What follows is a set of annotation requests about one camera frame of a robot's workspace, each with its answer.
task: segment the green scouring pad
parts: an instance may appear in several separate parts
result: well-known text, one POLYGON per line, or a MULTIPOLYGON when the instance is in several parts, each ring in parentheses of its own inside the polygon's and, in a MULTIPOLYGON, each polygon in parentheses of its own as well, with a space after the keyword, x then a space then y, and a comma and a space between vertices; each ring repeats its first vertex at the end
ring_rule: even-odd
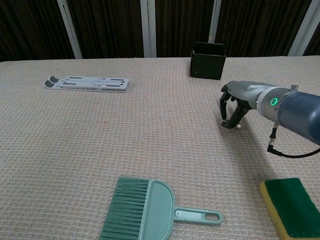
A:
POLYGON ((320 240, 320 212, 299 178, 267 180, 260 192, 283 240, 320 240))

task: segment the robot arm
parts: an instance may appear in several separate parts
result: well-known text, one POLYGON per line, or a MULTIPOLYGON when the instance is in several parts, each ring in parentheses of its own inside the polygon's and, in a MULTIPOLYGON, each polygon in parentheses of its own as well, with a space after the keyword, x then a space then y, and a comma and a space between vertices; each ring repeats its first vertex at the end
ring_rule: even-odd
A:
POLYGON ((251 109, 302 137, 320 145, 320 96, 252 81, 230 81, 220 98, 222 126, 236 127, 251 109), (237 108, 227 120, 227 101, 237 101, 237 108))

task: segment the green led ring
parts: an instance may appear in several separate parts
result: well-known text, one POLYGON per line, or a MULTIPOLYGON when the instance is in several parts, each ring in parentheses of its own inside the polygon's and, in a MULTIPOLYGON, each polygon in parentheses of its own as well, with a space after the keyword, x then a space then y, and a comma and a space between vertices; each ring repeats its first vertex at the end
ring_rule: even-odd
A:
POLYGON ((277 102, 278 102, 278 98, 274 97, 274 98, 272 98, 270 104, 271 104, 271 106, 274 106, 277 104, 277 102))

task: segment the dustpan handle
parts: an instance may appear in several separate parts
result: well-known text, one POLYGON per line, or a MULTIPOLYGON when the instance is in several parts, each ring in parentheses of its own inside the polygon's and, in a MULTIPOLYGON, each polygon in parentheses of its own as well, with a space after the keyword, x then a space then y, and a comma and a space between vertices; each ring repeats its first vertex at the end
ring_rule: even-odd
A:
POLYGON ((222 215, 217 211, 176 206, 174 210, 174 220, 179 222, 218 225, 222 222, 222 215), (206 215, 207 217, 213 216, 217 219, 207 220, 206 215))

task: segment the black cable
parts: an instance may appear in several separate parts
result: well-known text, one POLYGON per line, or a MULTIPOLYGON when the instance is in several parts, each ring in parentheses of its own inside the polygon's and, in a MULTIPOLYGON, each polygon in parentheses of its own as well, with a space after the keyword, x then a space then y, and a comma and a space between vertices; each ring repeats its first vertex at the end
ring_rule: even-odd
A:
POLYGON ((284 153, 282 153, 280 151, 277 151, 277 150, 274 149, 274 146, 273 146, 273 142, 276 139, 276 133, 277 133, 277 127, 274 127, 272 129, 272 134, 270 135, 270 142, 269 142, 269 145, 268 145, 268 148, 267 148, 267 152, 269 152, 271 154, 278 155, 280 157, 289 158, 289 159, 301 159, 301 158, 310 157, 312 155, 320 153, 320 148, 315 150, 315 151, 312 151, 312 152, 309 152, 309 153, 306 153, 306 154, 301 154, 301 155, 287 155, 287 154, 284 154, 284 153))

